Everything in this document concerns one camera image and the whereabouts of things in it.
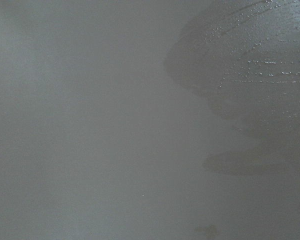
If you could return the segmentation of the brown table mat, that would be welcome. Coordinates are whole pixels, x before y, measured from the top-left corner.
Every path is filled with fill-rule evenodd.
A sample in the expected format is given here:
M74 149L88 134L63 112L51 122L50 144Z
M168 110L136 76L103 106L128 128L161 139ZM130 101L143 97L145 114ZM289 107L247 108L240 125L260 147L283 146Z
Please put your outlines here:
M0 240L300 240L300 0L0 0Z

